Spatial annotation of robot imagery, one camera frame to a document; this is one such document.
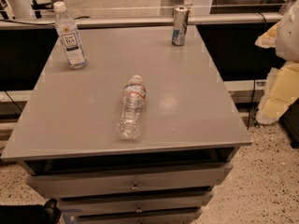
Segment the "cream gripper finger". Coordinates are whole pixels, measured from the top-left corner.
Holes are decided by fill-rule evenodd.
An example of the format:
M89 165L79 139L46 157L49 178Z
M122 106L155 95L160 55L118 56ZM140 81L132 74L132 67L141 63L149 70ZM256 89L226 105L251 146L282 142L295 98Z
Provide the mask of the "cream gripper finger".
M275 23L256 39L255 45L263 49L274 48L276 46L277 29L278 23Z
M285 62L280 69L272 68L258 104L256 120L265 125L273 124L298 98L299 63Z

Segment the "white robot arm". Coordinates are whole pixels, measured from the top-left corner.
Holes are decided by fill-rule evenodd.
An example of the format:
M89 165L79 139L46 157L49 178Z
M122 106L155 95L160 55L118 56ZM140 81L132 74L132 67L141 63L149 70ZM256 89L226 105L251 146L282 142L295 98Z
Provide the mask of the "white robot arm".
M257 38L255 45L274 48L276 55L285 61L281 68L272 68L268 73L264 95L258 104L256 120L270 125L299 98L299 0Z

